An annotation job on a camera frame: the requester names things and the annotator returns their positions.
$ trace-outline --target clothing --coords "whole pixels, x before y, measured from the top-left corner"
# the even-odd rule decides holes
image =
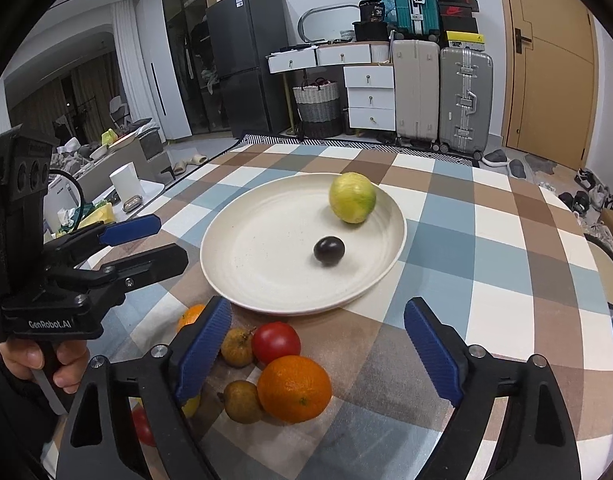
[[[48,480],[40,456],[57,423],[39,386],[14,377],[0,355],[0,478]]]

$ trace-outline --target wooden door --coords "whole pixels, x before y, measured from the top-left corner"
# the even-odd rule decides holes
[[[507,146],[577,169],[597,98],[591,15],[580,0],[509,1],[514,70]]]

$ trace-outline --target refrigerator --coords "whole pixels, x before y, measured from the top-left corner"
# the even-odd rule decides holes
[[[282,0],[221,0],[206,19],[233,136],[286,130],[282,76],[266,59],[288,46]]]

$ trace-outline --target glass door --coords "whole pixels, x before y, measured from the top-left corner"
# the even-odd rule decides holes
[[[162,0],[173,67],[193,134],[229,129],[206,22],[206,0]]]
[[[200,84],[195,66],[192,63],[190,38],[182,0],[162,0],[162,5],[171,58],[173,59],[173,69],[178,80],[180,97],[182,97],[191,133],[194,135],[206,134],[210,130]]]

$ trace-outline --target checkered tablecloth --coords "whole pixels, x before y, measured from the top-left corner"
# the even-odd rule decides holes
[[[389,193],[408,223],[394,269],[345,308],[288,320],[302,354],[330,374],[334,397],[315,420],[251,426],[229,420],[216,398],[237,379],[256,381],[218,358],[192,420],[200,446],[224,480],[413,479],[451,416],[403,328],[408,299],[423,297],[468,344],[526,360],[545,355],[577,435],[583,478],[603,470],[613,430],[613,332],[595,262],[578,224],[549,190],[478,168],[401,153],[291,144],[240,146],[187,176],[141,214],[158,235],[107,249],[90,267],[176,242],[183,276],[127,295],[104,320],[91,354],[141,356],[169,342],[183,311],[213,291],[199,247],[216,214],[247,190],[296,173],[365,174]],[[269,318],[234,306],[237,325]],[[495,403],[470,478],[482,478],[505,403]],[[156,457],[149,455],[157,462]],[[161,468],[154,462],[154,469]]]

